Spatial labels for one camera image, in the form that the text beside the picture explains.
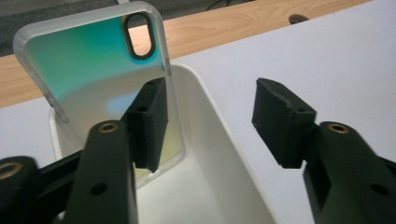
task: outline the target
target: iridescent phone case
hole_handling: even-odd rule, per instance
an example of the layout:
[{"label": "iridescent phone case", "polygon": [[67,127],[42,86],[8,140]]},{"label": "iridescent phone case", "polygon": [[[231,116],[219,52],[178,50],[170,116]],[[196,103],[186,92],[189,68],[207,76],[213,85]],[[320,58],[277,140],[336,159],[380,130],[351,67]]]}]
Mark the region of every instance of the iridescent phone case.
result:
[{"label": "iridescent phone case", "polygon": [[[146,20],[150,49],[135,54],[126,22]],[[143,2],[133,2],[21,28],[14,52],[58,116],[58,129],[82,149],[89,129],[120,119],[144,83],[166,77],[169,123],[162,162],[181,158],[178,125],[163,20]]]}]

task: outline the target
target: wooden table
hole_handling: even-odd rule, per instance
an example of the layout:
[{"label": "wooden table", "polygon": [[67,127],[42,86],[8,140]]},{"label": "wooden table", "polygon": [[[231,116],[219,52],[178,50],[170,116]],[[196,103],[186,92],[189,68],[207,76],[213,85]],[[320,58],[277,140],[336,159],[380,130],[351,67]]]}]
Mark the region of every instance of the wooden table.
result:
[{"label": "wooden table", "polygon": [[[256,0],[164,22],[171,59],[290,25],[289,16],[314,19],[369,0]],[[42,97],[14,55],[0,57],[0,108]]]}]

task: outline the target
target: white table surface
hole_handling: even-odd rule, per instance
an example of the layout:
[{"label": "white table surface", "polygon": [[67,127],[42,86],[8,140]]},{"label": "white table surface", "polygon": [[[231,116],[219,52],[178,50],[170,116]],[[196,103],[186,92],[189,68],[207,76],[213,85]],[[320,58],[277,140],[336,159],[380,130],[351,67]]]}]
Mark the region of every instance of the white table surface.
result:
[{"label": "white table surface", "polygon": [[[282,223],[313,223],[302,170],[283,170],[251,125],[256,79],[279,81],[396,161],[396,2],[332,15],[175,59],[195,70]],[[0,110],[0,158],[55,159],[44,98]]]}]

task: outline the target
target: phone case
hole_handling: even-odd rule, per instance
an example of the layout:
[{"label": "phone case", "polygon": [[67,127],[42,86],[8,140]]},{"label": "phone case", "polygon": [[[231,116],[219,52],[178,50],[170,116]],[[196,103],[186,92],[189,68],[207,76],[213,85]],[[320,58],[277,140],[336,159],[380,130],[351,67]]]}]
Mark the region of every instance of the phone case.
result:
[{"label": "phone case", "polygon": [[[148,25],[146,55],[136,54],[128,38],[127,21],[136,15]],[[151,5],[132,2],[27,25],[14,38],[14,52],[54,108],[57,133],[73,143],[62,157],[83,148],[94,124],[120,119],[157,77],[166,77],[169,117],[161,161],[182,157],[163,20]]]}]

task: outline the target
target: wooden surface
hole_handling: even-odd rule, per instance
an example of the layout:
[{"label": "wooden surface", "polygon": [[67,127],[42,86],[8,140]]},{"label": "wooden surface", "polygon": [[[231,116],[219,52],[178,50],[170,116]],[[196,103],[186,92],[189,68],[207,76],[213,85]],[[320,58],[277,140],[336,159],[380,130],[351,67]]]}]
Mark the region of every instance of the wooden surface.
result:
[{"label": "wooden surface", "polygon": [[[369,0],[256,0],[164,22],[171,59],[289,26],[289,16],[314,19]],[[0,57],[0,108],[41,97],[14,55]]]}]

